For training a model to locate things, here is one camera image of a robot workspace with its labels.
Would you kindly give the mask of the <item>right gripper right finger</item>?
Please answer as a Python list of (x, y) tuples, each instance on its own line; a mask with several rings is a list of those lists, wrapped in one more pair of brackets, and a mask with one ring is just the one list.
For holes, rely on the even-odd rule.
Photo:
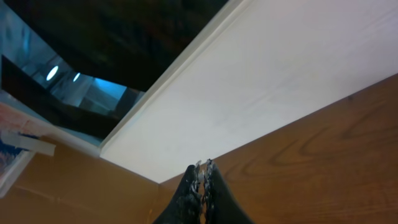
[(206, 162), (204, 175), (206, 224), (254, 223), (235, 200), (218, 166), (211, 159)]

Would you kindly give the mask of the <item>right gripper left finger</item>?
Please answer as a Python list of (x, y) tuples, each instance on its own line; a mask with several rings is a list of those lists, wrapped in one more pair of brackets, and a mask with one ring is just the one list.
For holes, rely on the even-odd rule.
[(201, 184), (200, 162), (187, 167), (172, 199), (153, 224), (200, 223), (202, 212), (202, 195), (198, 192)]

